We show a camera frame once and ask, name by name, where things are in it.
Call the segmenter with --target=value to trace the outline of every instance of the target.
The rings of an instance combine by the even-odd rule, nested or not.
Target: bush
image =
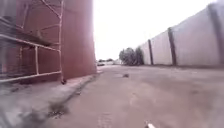
[[[143,54],[139,47],[135,51],[132,48],[122,50],[119,54],[119,58],[125,65],[143,65]]]
[[[105,60],[100,59],[98,62],[105,62]]]
[[[114,61],[114,60],[110,58],[110,59],[107,59],[106,61],[107,62],[111,62],[111,61]]]

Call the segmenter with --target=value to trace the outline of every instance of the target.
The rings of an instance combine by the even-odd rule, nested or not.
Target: pavement
[[[224,71],[110,66],[41,128],[223,128]]]
[[[1,86],[0,128],[37,128],[47,119],[50,105],[66,102],[94,76],[71,79],[66,85],[48,82],[35,85]]]

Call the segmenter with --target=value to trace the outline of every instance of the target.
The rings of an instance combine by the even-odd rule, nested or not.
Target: sky
[[[96,59],[118,59],[215,0],[94,0]]]

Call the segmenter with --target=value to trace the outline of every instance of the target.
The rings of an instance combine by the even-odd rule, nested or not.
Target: road
[[[69,114],[46,128],[223,128],[224,71],[158,67],[101,69]]]

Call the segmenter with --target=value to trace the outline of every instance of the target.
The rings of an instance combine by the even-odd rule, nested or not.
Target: fence
[[[152,38],[141,48],[144,62],[149,65],[223,66],[224,5],[208,5],[196,15]]]

